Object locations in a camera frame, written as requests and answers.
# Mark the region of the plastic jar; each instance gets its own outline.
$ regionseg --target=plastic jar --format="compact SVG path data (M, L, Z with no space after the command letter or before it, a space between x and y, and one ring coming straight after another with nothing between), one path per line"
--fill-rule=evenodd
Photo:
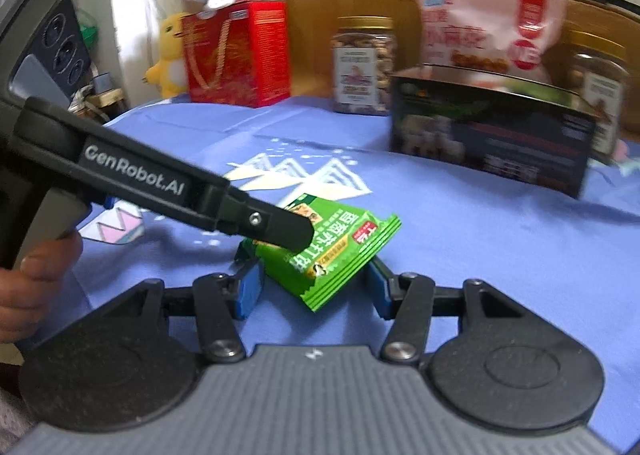
M332 38L334 111L388 115L398 42L393 20L381 16L338 18Z
M593 107L597 117L593 156L609 162L616 149L625 102L625 48L587 32L572 31L569 38L574 47L570 88Z

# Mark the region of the red gift box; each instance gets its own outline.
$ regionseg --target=red gift box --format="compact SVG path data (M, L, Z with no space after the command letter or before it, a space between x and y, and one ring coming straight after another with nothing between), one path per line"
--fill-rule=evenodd
M203 19L182 19L194 102L260 108L291 95L286 4L244 2Z

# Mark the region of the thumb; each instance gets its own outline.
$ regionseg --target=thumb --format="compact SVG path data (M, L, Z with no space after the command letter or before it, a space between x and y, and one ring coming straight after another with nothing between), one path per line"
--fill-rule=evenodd
M82 238L77 231L68 237L38 246L20 264L29 278L56 281L74 266L82 253Z

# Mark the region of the black box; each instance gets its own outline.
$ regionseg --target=black box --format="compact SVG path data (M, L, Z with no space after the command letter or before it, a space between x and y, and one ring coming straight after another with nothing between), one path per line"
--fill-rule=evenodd
M460 164L578 197L595 115L576 94L491 72L396 72L391 150Z

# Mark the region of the gray ribbed surface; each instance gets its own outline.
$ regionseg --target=gray ribbed surface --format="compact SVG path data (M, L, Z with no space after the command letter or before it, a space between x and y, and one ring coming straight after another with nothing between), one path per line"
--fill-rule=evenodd
M367 347L261 346L177 409L108 435L36 427L11 455L614 455L584 428L511 438L461 421Z

